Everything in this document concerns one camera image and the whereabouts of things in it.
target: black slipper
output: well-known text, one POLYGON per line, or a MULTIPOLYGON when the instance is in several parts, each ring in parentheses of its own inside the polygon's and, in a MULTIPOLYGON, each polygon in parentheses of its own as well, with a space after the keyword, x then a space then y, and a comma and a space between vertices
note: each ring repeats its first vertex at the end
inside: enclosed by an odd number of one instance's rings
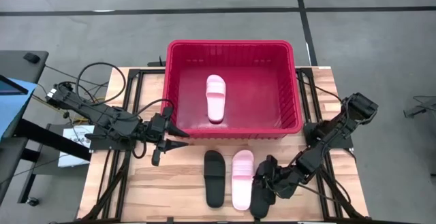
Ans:
POLYGON ((206 185, 206 203, 211 208, 224 204, 225 161, 223 155, 214 150, 204 154, 204 183, 206 185))
POLYGON ((268 189, 253 183, 251 188, 250 213, 254 218, 263 219, 268 214, 270 203, 266 201, 266 196, 270 193, 272 192, 268 189))

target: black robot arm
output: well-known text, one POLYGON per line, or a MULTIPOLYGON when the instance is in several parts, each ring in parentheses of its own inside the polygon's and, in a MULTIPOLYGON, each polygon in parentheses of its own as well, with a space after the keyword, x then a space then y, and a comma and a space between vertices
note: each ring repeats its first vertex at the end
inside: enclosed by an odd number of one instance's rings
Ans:
POLYGON ((98 142, 107 145, 106 148, 100 149, 111 149, 113 147, 110 145, 116 145, 124 150, 133 150, 136 140, 154 143, 156 149, 153 152, 152 164, 158 166, 161 153, 188 145, 186 142, 165 139, 165 132, 178 137, 189 137, 172 124, 172 107, 164 108, 162 114, 156 113, 150 121, 142 121, 136 114, 130 114, 122 108, 110 107, 104 103, 91 103, 73 92, 70 83, 64 82, 54 85, 46 100, 56 108, 77 112, 95 125, 94 133, 85 135, 91 140, 91 149, 93 143, 98 142))
POLYGON ((299 152, 289 165, 282 167, 272 155, 268 155, 259 164, 253 178, 252 215, 264 218, 269 206, 275 204, 276 195, 291 198, 298 185, 307 184, 322 168, 322 159, 328 151, 336 143, 347 139, 357 126, 371 122, 377 109, 377 104, 355 93, 342 101, 341 112, 337 116, 331 121, 320 122, 306 135, 308 147, 299 152))

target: black cable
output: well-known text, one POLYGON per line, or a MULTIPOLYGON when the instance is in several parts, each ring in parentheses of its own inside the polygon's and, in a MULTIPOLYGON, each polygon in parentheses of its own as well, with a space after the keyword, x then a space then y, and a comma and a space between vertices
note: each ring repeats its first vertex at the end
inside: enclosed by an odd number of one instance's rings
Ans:
POLYGON ((145 153, 147 152, 147 146, 146 146, 146 143, 145 142, 143 142, 142 143, 143 145, 144 145, 144 148, 142 149, 142 153, 141 153, 141 155, 136 155, 136 153, 135 153, 135 148, 131 151, 131 153, 134 155, 134 157, 135 158, 137 158, 137 159, 141 159, 141 158, 143 158, 144 156, 145 156, 145 153))
MULTIPOLYGON (((266 183, 266 188, 268 188, 270 191, 272 191, 275 195, 277 195, 277 196, 280 197, 280 198, 282 198, 282 197, 280 196, 280 192, 281 192, 281 191, 284 191, 284 190, 287 190, 288 188, 291 187, 291 186, 287 186, 287 187, 285 187, 285 188, 283 188, 283 189, 281 189, 281 190, 275 190, 275 189, 273 189, 273 188, 269 185, 269 183, 268 183, 267 180, 265 180, 265 183, 266 183)), ((340 201, 335 200, 335 199, 332 199, 331 197, 327 197, 327 196, 325 196, 324 194, 321 194, 321 193, 317 192, 316 190, 313 190, 313 189, 310 188, 310 187, 306 187, 306 186, 304 186, 304 185, 302 185, 302 184, 295 184, 295 185, 297 185, 297 186, 299 186, 299 187, 302 187, 303 189, 306 189, 306 190, 308 190, 308 191, 311 191, 311 192, 314 193, 314 194, 318 194, 319 196, 324 197, 324 198, 326 198, 327 200, 330 200, 330 201, 332 201, 332 202, 336 202, 336 203, 339 203, 339 204, 340 204, 340 201)))
POLYGON ((93 91, 93 90, 95 90, 96 88, 99 88, 99 87, 101 87, 101 86, 103 86, 103 87, 107 87, 107 86, 104 86, 104 85, 105 85, 105 84, 108 84, 108 83, 109 83, 109 81, 104 82, 103 84, 95 85, 94 87, 90 88, 88 91, 93 91))
POLYGON ((99 86, 96 90, 95 90, 95 92, 94 92, 94 97, 96 97, 96 95, 97 95, 97 93, 98 93, 98 91, 102 88, 103 86, 99 86))
MULTIPOLYGON (((70 77, 70 78, 75 78, 75 79, 77 79, 77 77, 75 77, 75 76, 73 76, 73 75, 71 75, 71 74, 67 74, 67 73, 65 73, 65 72, 63 72, 63 71, 60 71, 60 70, 58 70, 58 69, 56 69, 56 68, 53 68, 53 67, 51 67, 51 66, 49 66, 49 65, 46 65, 46 67, 49 68, 49 69, 51 69, 51 70, 53 70, 53 71, 57 71, 57 72, 59 72, 60 74, 66 75, 66 76, 68 76, 68 77, 70 77)), ((88 81, 88 80, 82 80, 82 81, 83 81, 83 82, 87 82, 88 84, 100 85, 100 84, 96 84, 96 83, 90 82, 90 81, 88 81)))
POLYGON ((96 63, 91 63, 91 64, 89 64, 89 65, 87 65, 87 66, 85 66, 85 67, 83 67, 83 69, 82 69, 82 71, 80 71, 80 73, 79 73, 79 75, 77 76, 77 81, 76 81, 76 95, 77 95, 77 98, 79 98, 79 100, 82 102, 82 103, 84 103, 83 101, 82 101, 82 98, 80 98, 80 96, 79 96, 79 88, 78 88, 78 85, 79 85, 79 82, 80 82, 80 78, 82 77, 82 75, 83 75, 83 73, 88 69, 88 68, 90 68, 90 67, 92 67, 92 66, 95 66, 95 65, 107 65, 107 66, 110 66, 110 67, 113 67, 113 68, 115 68, 120 74, 121 74, 121 77, 123 78, 123 88, 120 90, 120 92, 118 93, 118 94, 116 94, 114 97, 112 97, 112 98, 110 98, 110 99, 107 99, 107 100, 105 100, 105 101, 99 101, 99 102, 95 102, 94 104, 93 104, 93 106, 97 106, 97 105, 100 105, 100 104, 103 104, 103 103, 106 103, 106 102, 109 102, 109 101, 112 101, 113 99, 116 99, 118 96, 120 96, 123 92, 124 92, 124 90, 125 90, 125 86, 126 86, 126 81, 125 81, 125 76, 124 76, 124 74, 123 74, 123 72, 116 66, 116 65, 113 65, 113 64, 110 64, 110 63, 105 63, 105 62, 96 62, 96 63))
POLYGON ((128 116, 128 117, 126 117, 126 118, 119 118, 119 119, 120 119, 120 120, 129 120, 129 119, 132 119, 132 118, 136 118, 136 117, 139 116, 139 114, 141 114, 141 112, 143 112, 143 111, 145 111, 146 109, 150 108, 153 104, 158 103, 158 102, 161 102, 161 101, 167 101, 167 102, 169 102, 169 103, 171 104, 171 106, 174 108, 174 103, 172 103, 171 100, 166 99, 166 98, 161 98, 161 99, 157 99, 157 100, 154 100, 154 101, 148 103, 145 107, 141 108, 137 113, 132 114, 131 116, 128 116))
POLYGON ((356 156, 354 155, 354 153, 353 153, 349 148, 344 148, 343 150, 345 150, 345 152, 347 152, 351 157, 353 157, 354 162, 357 163, 357 158, 356 158, 356 156))
POLYGON ((109 155, 110 155, 110 150, 108 150, 108 154, 106 154, 106 159, 104 160, 102 180, 100 181, 100 187, 98 188, 98 194, 97 194, 97 203, 98 200, 100 199, 100 193, 102 193, 103 180, 104 180, 104 175, 106 174, 106 168, 108 166, 109 155))
POLYGON ((72 129, 74 131, 74 135, 76 135, 76 137, 77 137, 77 142, 82 144, 82 146, 84 146, 84 144, 80 140, 79 136, 77 135, 76 129, 74 129, 73 120, 69 116, 68 116, 68 119, 69 119, 69 123, 70 123, 70 125, 71 125, 71 127, 72 127, 72 129))
POLYGON ((321 165, 319 174, 324 179, 325 183, 330 187, 332 195, 335 196, 337 200, 339 200, 340 205, 342 205, 342 208, 350 218, 364 218, 364 216, 357 212, 356 209, 343 196, 342 192, 337 186, 337 183, 332 179, 331 175, 327 172, 327 169, 324 165, 321 165))
MULTIPOLYGON (((435 98, 436 96, 432 96, 432 95, 415 95, 415 96, 412 97, 415 101, 421 103, 421 105, 424 105, 424 102, 423 102, 423 101, 420 101, 417 97, 422 97, 422 98, 435 98)), ((420 107, 420 108, 425 108, 425 109, 427 109, 427 110, 430 110, 430 111, 434 111, 434 112, 436 112, 436 109, 434 109, 434 108, 430 108, 430 107, 427 107, 427 106, 418 106, 418 107, 420 107)))
POLYGON ((348 194, 347 190, 345 190, 345 187, 343 187, 343 185, 337 179, 335 179, 334 181, 336 182, 336 184, 338 184, 338 186, 342 189, 342 191, 347 196, 348 204, 352 204, 352 199, 349 197, 349 194, 348 194))
MULTIPOLYGON (((304 80, 301 80, 300 78, 297 78, 297 80, 300 81, 300 82, 302 82, 303 84, 311 85, 311 84, 309 84, 308 82, 305 82, 304 80)), ((341 99, 339 96, 337 96, 336 94, 331 93, 330 91, 326 91, 325 89, 320 88, 320 87, 318 87, 318 86, 316 86, 316 85, 314 85, 314 87, 317 88, 317 89, 319 89, 320 91, 323 91, 323 92, 325 92, 325 93, 328 93, 329 95, 332 95, 332 96, 336 97, 336 99, 338 99, 339 101, 342 101, 342 99, 341 99)))
POLYGON ((52 161, 49 161, 49 162, 46 162, 46 163, 42 163, 42 164, 37 165, 37 166, 35 166, 35 167, 32 167, 32 168, 30 168, 30 169, 28 169, 28 170, 22 171, 22 172, 20 172, 20 173, 17 173, 17 174, 15 174, 15 175, 11 176, 11 177, 8 177, 8 178, 6 178, 5 180, 3 180, 2 182, 0 182, 0 185, 2 185, 2 184, 3 184, 4 182, 6 182, 7 180, 12 179, 12 178, 15 177, 15 176, 19 176, 19 175, 21 175, 21 174, 24 174, 24 173, 26 173, 26 172, 29 172, 29 171, 31 171, 31 170, 37 168, 37 167, 40 167, 40 166, 47 165, 47 164, 49 164, 49 163, 55 162, 55 161, 59 160, 61 157, 65 157, 65 156, 68 156, 68 155, 62 155, 62 156, 60 156, 60 157, 57 157, 56 159, 53 159, 52 161))
POLYGON ((302 184, 298 184, 298 186, 301 187, 301 188, 303 188, 303 189, 306 189, 306 190, 308 190, 308 191, 311 191, 312 193, 317 194, 317 195, 319 195, 319 196, 321 196, 321 197, 323 197, 323 198, 325 198, 325 199, 327 199, 327 200, 330 200, 330 201, 332 201, 332 202, 336 202, 336 203, 338 203, 338 204, 341 203, 339 200, 335 200, 335 199, 332 199, 331 197, 327 197, 327 196, 325 196, 324 194, 321 194, 321 193, 317 192, 316 190, 313 190, 313 189, 310 188, 310 187, 306 187, 306 186, 304 186, 304 185, 302 185, 302 184))
POLYGON ((91 100, 93 101, 93 103, 95 103, 95 98, 94 98, 94 97, 92 96, 92 94, 90 94, 90 92, 89 92, 87 89, 85 89, 82 85, 80 85, 80 84, 78 84, 78 83, 75 83, 75 82, 70 82, 70 81, 63 81, 63 82, 60 82, 58 85, 62 85, 62 84, 75 84, 75 85, 76 85, 76 92, 77 92, 77 95, 79 95, 79 94, 78 94, 78 87, 82 88, 82 90, 84 90, 84 92, 85 92, 86 94, 89 95, 89 97, 91 98, 91 100))
POLYGON ((46 91, 46 89, 45 89, 41 84, 36 84, 36 85, 38 85, 39 87, 41 87, 41 89, 45 92, 46 95, 48 94, 47 91, 46 91))

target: desk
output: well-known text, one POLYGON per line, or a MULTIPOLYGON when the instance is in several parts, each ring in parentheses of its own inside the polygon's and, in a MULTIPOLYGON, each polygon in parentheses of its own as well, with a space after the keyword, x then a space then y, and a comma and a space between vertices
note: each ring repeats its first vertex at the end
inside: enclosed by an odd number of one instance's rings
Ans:
MULTIPOLYGON (((36 54, 40 61, 36 64, 30 63, 23 59, 24 55, 29 51, 20 50, 0 50, 0 74, 8 78, 15 78, 27 82, 38 83, 42 70, 46 63, 48 53, 46 51, 31 51, 36 54)), ((25 113, 28 102, 21 108, 10 126, 0 139, 0 181, 9 178, 14 174, 20 159, 27 159, 36 162, 37 156, 35 151, 25 149, 27 138, 10 138, 22 115, 25 113)), ((10 180, 0 184, 0 204, 5 197, 10 180)))
MULTIPOLYGON (((124 67, 121 71, 127 77, 130 68, 124 67)), ((327 91, 337 93, 332 70, 329 67, 313 67, 315 85, 327 91)), ((147 103, 162 96, 164 75, 147 74, 144 77, 141 90, 140 108, 147 103)), ((112 70, 106 97, 112 97, 122 88, 121 75, 112 70)), ((128 110, 133 107, 135 92, 131 92, 128 110)), ((317 90, 322 116, 329 119, 340 111, 340 104, 333 96, 317 90)), ((123 95, 111 101, 108 105, 122 107, 123 95)), ((313 113, 313 104, 309 102, 313 113)), ((150 119, 155 112, 160 111, 160 104, 151 106, 141 114, 144 119, 150 119)), ((122 221, 166 221, 167 217, 174 217, 175 221, 252 221, 253 217, 248 210, 238 211, 232 206, 231 200, 231 161, 233 155, 239 150, 249 149, 255 156, 255 165, 265 160, 268 154, 274 155, 279 163, 287 165, 292 158, 305 148, 305 138, 302 132, 289 135, 282 140, 187 140, 190 145, 171 150, 161 156, 160 166, 151 165, 151 155, 154 146, 149 144, 146 156, 142 159, 131 158, 129 177, 123 205, 122 221), (212 209, 206 204, 206 195, 203 178, 204 153, 207 150, 219 151, 226 162, 225 200, 222 208, 212 209)), ((136 150, 142 150, 138 143, 136 150)), ((104 161, 107 151, 98 151, 93 154, 89 166, 87 180, 78 217, 83 217, 93 207, 97 200, 104 161)), ((330 151, 332 164, 337 180, 347 189, 352 204, 358 212, 367 215, 360 180, 354 159, 344 150, 330 151)), ((103 190, 107 185, 109 170, 103 190)), ((313 179, 308 185, 317 189, 313 179)), ((115 213, 118 190, 115 189, 111 201, 109 217, 115 213)), ((333 205, 328 205, 330 214, 334 214, 333 205)), ((297 188, 291 199, 277 198, 277 203, 270 207, 265 221, 321 221, 322 211, 320 199, 317 195, 302 188, 297 188)))
MULTIPOLYGON (((30 51, 30 53, 36 54, 40 58, 40 61, 37 63, 31 63, 23 59, 24 55, 28 52, 0 50, 0 74, 8 78, 38 83, 44 70, 48 53, 46 51, 30 51)), ((34 151, 25 148, 28 139, 83 159, 91 157, 88 148, 22 119, 28 102, 21 108, 0 139, 0 182, 5 180, 3 183, 0 183, 0 204, 3 201, 20 159, 33 162, 31 167, 35 166, 38 160, 45 159, 39 150, 34 151)), ((18 203, 25 203, 27 201, 34 180, 35 174, 31 172, 25 181, 23 190, 18 198, 18 203)))

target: pink slipper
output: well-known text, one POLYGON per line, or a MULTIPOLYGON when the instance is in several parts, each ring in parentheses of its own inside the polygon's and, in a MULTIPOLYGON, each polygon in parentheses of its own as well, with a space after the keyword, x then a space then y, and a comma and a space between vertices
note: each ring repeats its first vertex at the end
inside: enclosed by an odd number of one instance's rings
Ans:
POLYGON ((236 153, 232 162, 232 203, 237 210, 248 210, 251 183, 254 176, 254 156, 249 150, 236 153))
POLYGON ((206 81, 207 116, 214 123, 224 117, 225 82, 218 75, 210 75, 206 81))

